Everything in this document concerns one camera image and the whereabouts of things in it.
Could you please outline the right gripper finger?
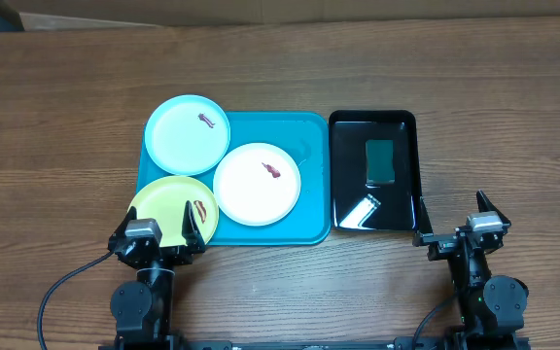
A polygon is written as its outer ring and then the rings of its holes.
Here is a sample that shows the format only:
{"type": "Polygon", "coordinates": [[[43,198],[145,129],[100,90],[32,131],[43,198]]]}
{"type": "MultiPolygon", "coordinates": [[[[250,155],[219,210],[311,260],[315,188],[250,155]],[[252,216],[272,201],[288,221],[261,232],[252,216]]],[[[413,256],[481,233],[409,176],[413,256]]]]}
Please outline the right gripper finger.
{"type": "Polygon", "coordinates": [[[504,225],[510,224],[510,219],[505,216],[488,198],[483,190],[476,192],[476,202],[478,210],[483,212],[495,212],[504,225]]]}
{"type": "Polygon", "coordinates": [[[419,225],[418,225],[418,232],[420,234],[433,234],[433,228],[431,224],[431,220],[429,217],[429,213],[427,210],[427,206],[424,201],[424,197],[420,197],[420,215],[419,215],[419,225]]]}

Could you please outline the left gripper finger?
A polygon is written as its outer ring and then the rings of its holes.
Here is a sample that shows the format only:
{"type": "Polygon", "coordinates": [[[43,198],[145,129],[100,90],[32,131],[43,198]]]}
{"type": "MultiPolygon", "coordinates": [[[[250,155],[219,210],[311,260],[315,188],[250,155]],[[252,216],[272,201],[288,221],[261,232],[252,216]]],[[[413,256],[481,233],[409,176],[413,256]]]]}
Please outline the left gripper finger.
{"type": "Polygon", "coordinates": [[[190,201],[186,202],[182,221],[182,236],[186,241],[186,246],[190,252],[205,252],[206,244],[200,233],[200,229],[195,221],[193,205],[190,201]]]}
{"type": "Polygon", "coordinates": [[[124,238],[125,230],[128,224],[137,218],[137,211],[134,206],[130,206],[128,208],[127,213],[125,214],[122,222],[118,225],[115,229],[114,233],[110,236],[109,242],[110,243],[117,243],[119,239],[124,238]]]}

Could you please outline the green scouring sponge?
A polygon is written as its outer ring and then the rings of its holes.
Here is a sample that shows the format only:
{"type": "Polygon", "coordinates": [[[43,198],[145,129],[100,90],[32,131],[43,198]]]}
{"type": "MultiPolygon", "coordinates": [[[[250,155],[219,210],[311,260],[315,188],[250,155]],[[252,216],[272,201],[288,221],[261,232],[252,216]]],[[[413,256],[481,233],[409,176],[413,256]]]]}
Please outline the green scouring sponge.
{"type": "Polygon", "coordinates": [[[395,183],[394,145],[392,140],[367,140],[367,185],[371,187],[395,183]]]}

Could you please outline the white plate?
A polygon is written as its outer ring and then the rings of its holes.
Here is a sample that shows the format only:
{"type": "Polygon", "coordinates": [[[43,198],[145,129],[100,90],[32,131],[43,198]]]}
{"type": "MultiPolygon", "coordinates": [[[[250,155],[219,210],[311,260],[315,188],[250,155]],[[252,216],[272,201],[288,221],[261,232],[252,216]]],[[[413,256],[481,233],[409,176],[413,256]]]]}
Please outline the white plate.
{"type": "Polygon", "coordinates": [[[297,204],[300,190],[296,162],[267,143],[249,143],[230,151],[213,178],[213,193],[223,213],[250,227],[283,219],[297,204]]]}

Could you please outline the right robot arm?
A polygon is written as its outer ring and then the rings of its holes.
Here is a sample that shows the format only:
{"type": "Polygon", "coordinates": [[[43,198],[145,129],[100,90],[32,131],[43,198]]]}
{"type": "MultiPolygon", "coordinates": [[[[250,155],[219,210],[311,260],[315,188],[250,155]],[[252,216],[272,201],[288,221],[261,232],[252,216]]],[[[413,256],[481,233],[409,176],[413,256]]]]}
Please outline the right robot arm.
{"type": "Polygon", "coordinates": [[[519,279],[494,275],[486,256],[503,247],[511,227],[507,218],[487,197],[476,193],[478,211],[450,234],[433,233],[426,205],[420,204],[416,247],[428,248],[429,261],[448,263],[454,293],[436,306],[417,327],[411,345],[422,342],[426,324],[442,308],[456,301],[462,324],[451,327],[438,342],[439,349],[522,349],[526,338],[515,333],[524,327],[523,313],[528,304],[528,287],[519,279]]]}

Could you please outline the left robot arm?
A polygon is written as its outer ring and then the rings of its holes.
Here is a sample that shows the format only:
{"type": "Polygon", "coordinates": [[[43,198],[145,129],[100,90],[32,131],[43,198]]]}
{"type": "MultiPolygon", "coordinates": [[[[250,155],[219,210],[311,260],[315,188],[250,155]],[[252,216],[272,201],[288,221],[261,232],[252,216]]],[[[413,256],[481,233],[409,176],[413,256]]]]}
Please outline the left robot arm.
{"type": "Polygon", "coordinates": [[[181,333],[171,330],[174,268],[193,263],[193,256],[206,250],[190,201],[185,203],[182,236],[183,245],[162,247],[158,222],[139,219],[132,207],[109,238],[110,252],[136,270],[136,279],[118,286],[111,297],[115,349],[191,347],[181,333]]]}

